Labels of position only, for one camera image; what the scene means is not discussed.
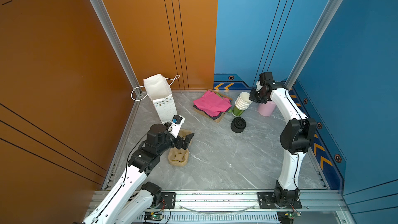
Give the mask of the stack of paper cups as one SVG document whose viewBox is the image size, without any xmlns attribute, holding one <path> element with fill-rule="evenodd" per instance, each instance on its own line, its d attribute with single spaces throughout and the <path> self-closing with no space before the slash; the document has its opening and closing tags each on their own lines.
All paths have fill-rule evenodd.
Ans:
<svg viewBox="0 0 398 224">
<path fill-rule="evenodd" d="M 249 99 L 250 93 L 242 92 L 235 101 L 234 108 L 232 110 L 232 115 L 239 117 L 242 113 L 249 108 L 252 101 Z"/>
</svg>

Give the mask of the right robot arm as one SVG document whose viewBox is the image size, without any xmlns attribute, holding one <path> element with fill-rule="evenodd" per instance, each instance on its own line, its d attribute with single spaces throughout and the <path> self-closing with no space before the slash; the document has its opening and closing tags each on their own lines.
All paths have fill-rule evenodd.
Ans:
<svg viewBox="0 0 398 224">
<path fill-rule="evenodd" d="M 280 143 L 285 150 L 284 160 L 274 188 L 273 202 L 279 208 L 294 207 L 300 200 L 299 174 L 303 159 L 314 144 L 316 121 L 299 109 L 286 85 L 275 81 L 271 72 L 259 75 L 249 99 L 261 104 L 275 103 L 284 117 L 286 126 L 280 135 Z"/>
</svg>

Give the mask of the stack of black lids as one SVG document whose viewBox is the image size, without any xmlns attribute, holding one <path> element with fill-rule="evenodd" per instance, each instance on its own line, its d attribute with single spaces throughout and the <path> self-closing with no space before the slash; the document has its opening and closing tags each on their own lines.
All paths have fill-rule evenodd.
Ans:
<svg viewBox="0 0 398 224">
<path fill-rule="evenodd" d="M 231 130 L 235 133 L 242 133 L 247 123 L 242 117 L 235 117 L 231 122 Z"/>
</svg>

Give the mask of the brown cardboard napkin holder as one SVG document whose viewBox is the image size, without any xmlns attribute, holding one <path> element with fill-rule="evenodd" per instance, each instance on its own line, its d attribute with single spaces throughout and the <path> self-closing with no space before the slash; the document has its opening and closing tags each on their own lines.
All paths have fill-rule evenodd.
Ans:
<svg viewBox="0 0 398 224">
<path fill-rule="evenodd" d="M 226 113 L 232 111 L 232 99 L 208 89 L 202 97 L 193 101 L 193 108 L 203 116 L 220 122 Z"/>
</svg>

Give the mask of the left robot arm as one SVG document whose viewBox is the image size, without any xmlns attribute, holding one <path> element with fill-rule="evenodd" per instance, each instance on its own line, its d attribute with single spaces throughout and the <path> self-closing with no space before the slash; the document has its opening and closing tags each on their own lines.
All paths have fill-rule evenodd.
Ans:
<svg viewBox="0 0 398 224">
<path fill-rule="evenodd" d="M 161 188 L 144 183 L 160 162 L 160 157 L 171 148 L 188 149 L 194 133 L 180 136 L 182 124 L 168 122 L 154 124 L 129 153 L 126 166 L 116 185 L 83 224 L 131 224 L 151 206 L 158 206 Z"/>
</svg>

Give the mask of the dark grey napkin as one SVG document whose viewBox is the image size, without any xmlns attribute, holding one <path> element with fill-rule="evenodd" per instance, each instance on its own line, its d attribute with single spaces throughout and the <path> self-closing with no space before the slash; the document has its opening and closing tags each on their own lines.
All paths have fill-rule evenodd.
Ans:
<svg viewBox="0 0 398 224">
<path fill-rule="evenodd" d="M 202 116 L 207 117 L 207 118 L 209 118 L 209 119 L 211 119 L 211 120 L 213 120 L 213 121 L 215 121 L 217 123 L 219 123 L 223 119 L 224 115 L 226 113 L 228 113 L 229 110 L 231 109 L 231 108 L 229 108 L 229 110 L 227 112 L 220 112 L 217 116 L 212 117 L 212 116 L 209 116 L 206 112 L 204 112 L 204 111 L 200 110 L 199 108 L 197 108 L 195 105 L 193 105 L 192 107 L 194 108 L 195 112 L 197 112 L 197 113 L 201 114 Z"/>
</svg>

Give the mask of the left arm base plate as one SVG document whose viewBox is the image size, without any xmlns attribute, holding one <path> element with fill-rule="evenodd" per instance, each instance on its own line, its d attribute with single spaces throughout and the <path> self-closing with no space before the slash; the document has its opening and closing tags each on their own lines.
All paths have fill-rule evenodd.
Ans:
<svg viewBox="0 0 398 224">
<path fill-rule="evenodd" d="M 176 203 L 176 192 L 163 191 L 160 196 L 155 197 L 150 209 L 162 209 L 166 205 L 166 209 L 174 209 Z"/>
</svg>

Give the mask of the pink napkin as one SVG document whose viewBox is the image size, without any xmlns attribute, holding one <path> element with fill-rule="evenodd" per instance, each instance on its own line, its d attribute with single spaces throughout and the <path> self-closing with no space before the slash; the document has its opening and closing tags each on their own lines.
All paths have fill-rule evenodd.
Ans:
<svg viewBox="0 0 398 224">
<path fill-rule="evenodd" d="M 232 107 L 231 102 L 223 100 L 213 91 L 207 90 L 202 97 L 193 101 L 194 105 L 209 116 L 217 116 L 220 112 L 227 112 Z"/>
</svg>

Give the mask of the white paper gift bag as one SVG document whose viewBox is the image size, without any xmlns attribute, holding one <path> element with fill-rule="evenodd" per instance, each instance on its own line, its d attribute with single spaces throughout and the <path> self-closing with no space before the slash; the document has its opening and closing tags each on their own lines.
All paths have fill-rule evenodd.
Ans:
<svg viewBox="0 0 398 224">
<path fill-rule="evenodd" d="M 171 85 L 175 80 L 179 79 L 180 75 L 177 74 L 174 78 L 166 78 L 161 74 L 156 74 L 144 79 L 144 85 L 135 87 L 131 92 L 131 99 L 134 101 L 142 101 L 149 97 L 152 101 L 156 112 L 162 123 L 171 122 L 173 117 L 177 115 Z M 142 99 L 136 99 L 133 96 L 135 90 L 144 88 L 146 95 Z"/>
</svg>

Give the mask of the beige pulp cup carrier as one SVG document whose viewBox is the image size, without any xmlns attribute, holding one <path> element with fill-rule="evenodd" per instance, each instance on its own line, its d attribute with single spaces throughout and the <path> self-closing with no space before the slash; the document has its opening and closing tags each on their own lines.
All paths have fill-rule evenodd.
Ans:
<svg viewBox="0 0 398 224">
<path fill-rule="evenodd" d="M 193 132 L 181 129 L 179 131 L 179 136 L 185 139 L 188 135 L 193 134 Z M 175 167 L 184 167 L 188 163 L 189 150 L 188 149 L 177 149 L 175 147 L 171 148 L 167 157 L 169 164 Z"/>
</svg>

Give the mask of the aluminium front rail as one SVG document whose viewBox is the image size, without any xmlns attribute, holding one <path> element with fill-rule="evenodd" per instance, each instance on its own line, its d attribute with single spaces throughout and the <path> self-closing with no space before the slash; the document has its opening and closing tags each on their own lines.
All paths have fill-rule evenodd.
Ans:
<svg viewBox="0 0 398 224">
<path fill-rule="evenodd" d="M 335 190 L 303 190 L 302 208 L 260 209 L 257 193 L 269 190 L 177 190 L 174 209 L 146 209 L 132 224 L 143 223 L 145 212 L 162 213 L 155 224 L 321 224 L 323 216 L 338 224 L 355 220 L 342 196 Z"/>
</svg>

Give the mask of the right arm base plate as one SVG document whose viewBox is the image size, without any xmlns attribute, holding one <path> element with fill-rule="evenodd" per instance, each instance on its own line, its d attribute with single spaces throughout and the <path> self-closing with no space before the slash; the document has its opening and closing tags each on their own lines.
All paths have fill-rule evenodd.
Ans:
<svg viewBox="0 0 398 224">
<path fill-rule="evenodd" d="M 275 196 L 273 192 L 261 191 L 257 193 L 260 209 L 301 209 L 302 203 L 300 198 L 295 193 L 288 193 L 287 196 Z"/>
</svg>

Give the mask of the green circuit board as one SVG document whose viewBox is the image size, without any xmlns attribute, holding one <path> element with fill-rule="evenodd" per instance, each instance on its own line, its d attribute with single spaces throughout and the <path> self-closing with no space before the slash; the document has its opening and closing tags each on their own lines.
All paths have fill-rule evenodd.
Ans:
<svg viewBox="0 0 398 224">
<path fill-rule="evenodd" d="M 160 223 L 164 219 L 162 213 L 145 212 L 143 216 L 143 223 Z"/>
</svg>

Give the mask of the pink straw holder cup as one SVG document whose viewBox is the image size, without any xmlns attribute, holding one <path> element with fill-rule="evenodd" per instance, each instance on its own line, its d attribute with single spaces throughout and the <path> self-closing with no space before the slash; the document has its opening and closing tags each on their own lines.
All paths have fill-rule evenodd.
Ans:
<svg viewBox="0 0 398 224">
<path fill-rule="evenodd" d="M 267 101 L 267 103 L 260 103 L 257 111 L 260 115 L 264 117 L 269 117 L 273 114 L 276 108 L 276 104 L 273 101 Z"/>
</svg>

